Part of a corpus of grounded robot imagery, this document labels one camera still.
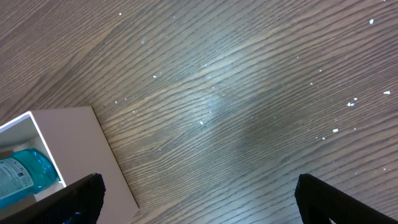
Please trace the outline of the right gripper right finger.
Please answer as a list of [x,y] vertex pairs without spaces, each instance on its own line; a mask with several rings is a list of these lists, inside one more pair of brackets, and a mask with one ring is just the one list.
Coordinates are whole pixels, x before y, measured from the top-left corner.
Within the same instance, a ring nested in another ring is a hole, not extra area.
[[397,224],[310,174],[299,175],[295,199],[304,224]]

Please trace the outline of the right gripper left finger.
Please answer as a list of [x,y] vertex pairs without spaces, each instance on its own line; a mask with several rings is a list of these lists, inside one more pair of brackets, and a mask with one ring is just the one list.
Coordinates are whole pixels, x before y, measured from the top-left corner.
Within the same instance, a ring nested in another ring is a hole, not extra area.
[[106,188],[101,174],[90,174],[1,220],[1,224],[96,224]]

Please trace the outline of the blue mouthwash bottle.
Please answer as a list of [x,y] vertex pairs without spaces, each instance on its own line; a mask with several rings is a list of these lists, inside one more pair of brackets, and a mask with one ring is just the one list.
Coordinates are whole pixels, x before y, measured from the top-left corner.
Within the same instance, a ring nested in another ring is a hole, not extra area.
[[58,180],[52,162],[35,148],[1,159],[1,208],[37,194]]

